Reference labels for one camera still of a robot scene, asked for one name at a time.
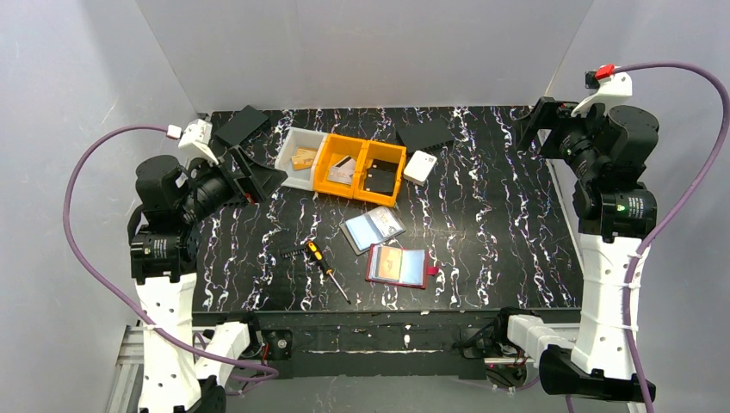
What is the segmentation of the black VIP card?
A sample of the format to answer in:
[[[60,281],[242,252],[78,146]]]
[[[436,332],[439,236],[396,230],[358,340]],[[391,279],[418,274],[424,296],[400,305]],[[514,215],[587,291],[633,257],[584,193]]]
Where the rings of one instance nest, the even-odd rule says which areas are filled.
[[[363,189],[371,193],[390,196],[394,193],[395,182],[395,174],[376,173],[374,176],[370,176],[367,172],[363,183]]]

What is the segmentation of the grey card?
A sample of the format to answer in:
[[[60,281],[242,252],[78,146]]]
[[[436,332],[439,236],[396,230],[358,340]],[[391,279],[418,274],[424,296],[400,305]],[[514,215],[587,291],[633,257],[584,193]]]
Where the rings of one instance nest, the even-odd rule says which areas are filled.
[[[371,166],[368,168],[368,174],[370,176],[374,176],[376,173],[396,174],[398,169],[398,163],[391,163],[381,159],[373,159]]]

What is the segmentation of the red card holder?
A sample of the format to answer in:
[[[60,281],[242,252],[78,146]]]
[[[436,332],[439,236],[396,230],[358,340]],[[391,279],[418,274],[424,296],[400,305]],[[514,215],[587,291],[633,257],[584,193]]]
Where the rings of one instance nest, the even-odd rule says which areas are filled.
[[[425,289],[428,279],[436,276],[440,268],[430,261],[426,250],[401,249],[403,252],[399,281],[387,281],[377,276],[379,249],[386,245],[374,244],[369,251],[368,270],[365,279],[370,282],[397,287]]]

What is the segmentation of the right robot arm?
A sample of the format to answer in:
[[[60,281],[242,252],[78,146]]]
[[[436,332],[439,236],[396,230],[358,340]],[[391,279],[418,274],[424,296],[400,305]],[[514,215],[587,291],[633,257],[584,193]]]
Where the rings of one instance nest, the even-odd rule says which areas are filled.
[[[640,181],[659,141],[659,122],[633,106],[602,103],[581,115],[576,102],[543,96],[522,118],[520,150],[539,131],[539,153],[566,163],[576,177],[583,298],[578,336],[568,341],[531,311],[500,312],[492,341],[514,348],[537,366],[550,395],[646,403],[656,387],[642,384],[629,347],[635,341],[641,243],[657,224],[657,201]]]

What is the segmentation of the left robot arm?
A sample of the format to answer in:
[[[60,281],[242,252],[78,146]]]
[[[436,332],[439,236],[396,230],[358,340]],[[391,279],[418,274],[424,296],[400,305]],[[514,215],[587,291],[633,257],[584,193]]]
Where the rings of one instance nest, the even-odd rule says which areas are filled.
[[[202,220],[226,205],[267,200],[287,179],[239,146],[184,168],[160,155],[136,169],[141,199],[128,225],[131,273],[144,315],[140,412],[222,412],[240,356],[258,344],[252,316],[226,316],[202,355],[194,345],[193,297]]]

